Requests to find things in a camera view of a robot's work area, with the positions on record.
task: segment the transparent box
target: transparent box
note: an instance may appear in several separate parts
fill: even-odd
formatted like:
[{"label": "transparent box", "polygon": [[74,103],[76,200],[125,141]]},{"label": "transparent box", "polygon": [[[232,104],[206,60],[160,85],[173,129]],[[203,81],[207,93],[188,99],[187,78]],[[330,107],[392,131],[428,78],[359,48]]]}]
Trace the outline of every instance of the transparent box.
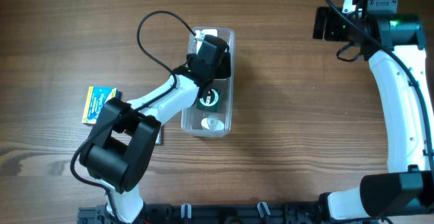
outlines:
[{"label": "transparent box", "polygon": [[[207,34],[212,33],[211,35],[216,34],[217,37],[228,43],[229,52],[231,53],[231,77],[215,79],[210,86],[212,93],[215,94],[214,98],[217,96],[216,91],[220,91],[217,112],[198,109],[197,103],[201,102],[198,99],[192,107],[182,110],[181,128],[195,136],[222,137],[231,130],[233,79],[235,74],[235,32],[228,28],[202,26],[197,26],[193,30],[196,33],[201,31],[203,33],[208,32]],[[196,54],[197,46],[196,38],[190,35],[189,54]]]}]

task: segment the yellow and blue box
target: yellow and blue box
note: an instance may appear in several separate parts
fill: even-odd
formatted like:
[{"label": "yellow and blue box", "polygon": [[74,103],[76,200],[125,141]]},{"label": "yellow and blue box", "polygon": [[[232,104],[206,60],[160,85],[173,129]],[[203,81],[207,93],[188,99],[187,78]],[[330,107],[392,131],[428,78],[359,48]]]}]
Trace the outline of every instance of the yellow and blue box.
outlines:
[{"label": "yellow and blue box", "polygon": [[89,125],[95,124],[104,104],[112,98],[119,98],[119,91],[116,88],[90,86],[81,122]]}]

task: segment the wood grain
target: wood grain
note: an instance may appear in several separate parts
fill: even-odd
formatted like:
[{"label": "wood grain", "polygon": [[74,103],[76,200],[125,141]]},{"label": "wood grain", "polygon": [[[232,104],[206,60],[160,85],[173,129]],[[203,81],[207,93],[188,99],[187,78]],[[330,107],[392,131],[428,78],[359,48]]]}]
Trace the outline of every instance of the wood grain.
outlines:
[{"label": "wood grain", "polygon": [[[432,87],[433,0],[400,0],[420,14]],[[191,26],[236,32],[231,133],[197,138],[164,128],[141,193],[148,203],[315,200],[387,171],[387,136],[368,64],[340,62],[342,43],[311,39],[323,0],[0,0],[0,223],[74,223],[79,206],[104,203],[68,164],[90,128],[88,86],[137,98],[167,79],[136,44],[147,13],[169,10]],[[184,62],[188,32],[168,16],[142,30],[146,49]],[[87,175],[77,165],[80,174]],[[432,223],[406,217],[396,223]]]}]

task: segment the wooden table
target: wooden table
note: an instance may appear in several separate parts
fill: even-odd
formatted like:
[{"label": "wooden table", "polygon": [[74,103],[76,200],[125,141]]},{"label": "wooden table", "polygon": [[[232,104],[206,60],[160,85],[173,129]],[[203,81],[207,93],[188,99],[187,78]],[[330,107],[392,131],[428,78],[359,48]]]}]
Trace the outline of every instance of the wooden table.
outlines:
[{"label": "wooden table", "polygon": [[[342,4],[343,0],[333,0]],[[425,23],[430,86],[433,0],[400,0]],[[197,138],[165,126],[140,182],[148,203],[234,204],[316,200],[387,171],[380,96],[368,64],[338,61],[343,43],[313,40],[324,0],[0,0],[0,223],[74,223],[79,206],[105,203],[102,190],[68,169],[90,127],[81,123],[88,86],[123,99],[162,84],[167,71],[138,48],[136,28],[169,10],[191,26],[236,32],[231,133]],[[183,63],[188,32],[152,17],[145,48],[170,67]],[[80,174],[87,171],[77,166]],[[432,223],[431,217],[394,218]]]}]

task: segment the table surface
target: table surface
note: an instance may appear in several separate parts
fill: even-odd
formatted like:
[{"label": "table surface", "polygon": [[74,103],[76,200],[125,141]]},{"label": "table surface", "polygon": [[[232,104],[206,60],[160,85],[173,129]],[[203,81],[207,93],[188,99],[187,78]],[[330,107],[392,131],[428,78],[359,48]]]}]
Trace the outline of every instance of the table surface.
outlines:
[{"label": "table surface", "polygon": [[[343,0],[333,0],[342,4]],[[434,43],[434,0],[399,0]],[[74,223],[79,206],[105,203],[101,189],[68,169],[90,127],[81,123],[88,86],[123,99],[162,84],[167,71],[136,44],[151,11],[191,26],[236,33],[232,128],[197,138],[180,113],[163,129],[140,182],[148,203],[234,204],[316,200],[387,171],[380,96],[366,62],[345,63],[343,43],[313,40],[324,0],[0,0],[0,223]],[[189,33],[170,16],[142,29],[146,49],[174,68]],[[432,87],[434,48],[427,48]],[[80,174],[86,170],[77,165]],[[432,223],[433,217],[394,218]]]}]

